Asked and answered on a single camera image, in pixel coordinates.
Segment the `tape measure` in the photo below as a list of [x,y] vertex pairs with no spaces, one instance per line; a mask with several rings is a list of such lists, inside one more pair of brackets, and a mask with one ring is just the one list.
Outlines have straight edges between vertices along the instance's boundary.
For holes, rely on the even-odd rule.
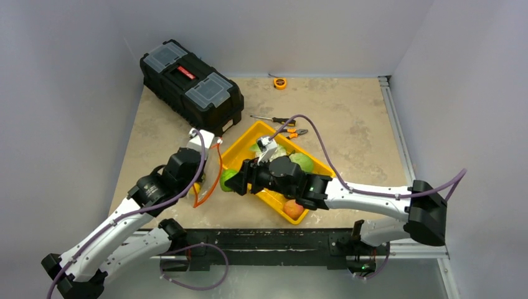
[[268,74],[270,77],[273,77],[273,86],[278,90],[283,90],[286,88],[286,78],[277,77],[272,74]]

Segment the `green fruit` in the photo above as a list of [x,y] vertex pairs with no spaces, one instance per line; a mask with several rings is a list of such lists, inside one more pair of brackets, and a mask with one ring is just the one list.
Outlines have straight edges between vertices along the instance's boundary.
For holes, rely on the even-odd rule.
[[294,163],[299,164],[299,166],[301,166],[301,169],[303,171],[306,171],[307,173],[311,173],[313,171],[314,164],[312,159],[310,159],[309,156],[306,156],[303,153],[291,154],[290,160]]
[[231,192],[233,191],[233,189],[227,187],[225,185],[225,182],[232,178],[233,176],[235,176],[235,174],[237,174],[238,171],[236,170],[232,170],[232,169],[227,169],[227,170],[224,170],[222,171],[222,174],[220,175],[220,188],[222,189],[223,192]]

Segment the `screwdriver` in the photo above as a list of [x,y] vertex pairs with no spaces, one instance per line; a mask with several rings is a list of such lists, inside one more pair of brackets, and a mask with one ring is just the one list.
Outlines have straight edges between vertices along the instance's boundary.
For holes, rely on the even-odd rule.
[[[278,117],[264,117],[264,116],[255,116],[255,115],[250,115],[250,117],[253,117],[253,118],[260,118],[261,120],[271,120],[272,122],[274,123],[280,123],[282,125],[284,125],[284,123],[286,123],[289,118],[278,118]],[[296,121],[295,120],[292,120],[288,126],[295,126],[295,123]]]

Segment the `wooden table surface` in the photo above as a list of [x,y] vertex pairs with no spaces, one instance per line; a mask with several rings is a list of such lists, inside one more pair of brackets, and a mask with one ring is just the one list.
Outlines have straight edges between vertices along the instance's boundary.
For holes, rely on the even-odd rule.
[[[242,121],[224,134],[224,152],[255,121],[249,115],[289,117],[304,114],[321,133],[330,158],[346,181],[377,186],[406,185],[389,116],[376,78],[291,78],[285,90],[275,90],[269,78],[235,78],[245,97]],[[270,123],[275,128],[278,124]],[[323,152],[306,120],[297,128],[310,132],[293,141],[321,161]],[[188,141],[191,126],[152,91],[144,88],[134,121],[110,212],[136,181]],[[207,167],[216,178],[217,167]],[[209,200],[194,209],[194,198],[184,197],[145,226],[153,228],[175,218],[186,228],[352,227],[359,219],[381,215],[357,210],[310,211],[300,225],[291,225],[252,194],[239,196],[217,187]]]

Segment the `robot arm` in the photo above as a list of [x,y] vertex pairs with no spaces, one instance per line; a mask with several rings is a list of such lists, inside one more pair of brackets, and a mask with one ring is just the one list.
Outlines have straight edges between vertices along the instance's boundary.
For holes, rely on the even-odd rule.
[[[57,288],[64,298],[98,297],[104,285],[122,273],[123,269],[166,252],[177,242],[179,234],[184,233],[176,221],[169,219],[162,221],[143,240],[123,245],[130,235],[170,205],[139,214],[134,212],[171,200],[192,182],[199,169],[202,149],[200,138],[193,132],[194,129],[191,130],[187,146],[173,154],[167,165],[158,166],[149,175],[140,178],[110,217],[88,237],[63,254],[49,254],[42,260],[42,266],[52,279],[63,271],[64,274],[57,281]],[[214,134],[203,130],[200,133],[204,139],[204,158],[207,159]],[[129,213],[130,216],[115,220]],[[79,249],[94,237],[96,239],[76,256]]]
[[[269,162],[277,147],[274,140],[263,137],[257,144],[261,156],[245,160],[240,171],[225,182],[239,195],[244,195],[251,184],[252,194],[269,189],[311,210],[357,209],[388,216],[377,221],[358,221],[354,225],[355,237],[373,247],[409,237],[425,245],[445,245],[446,201],[438,193],[406,197],[433,189],[428,183],[416,180],[411,187],[346,183],[348,188],[345,188],[336,178],[302,171],[286,156]],[[393,194],[394,197],[365,195],[354,190]]]

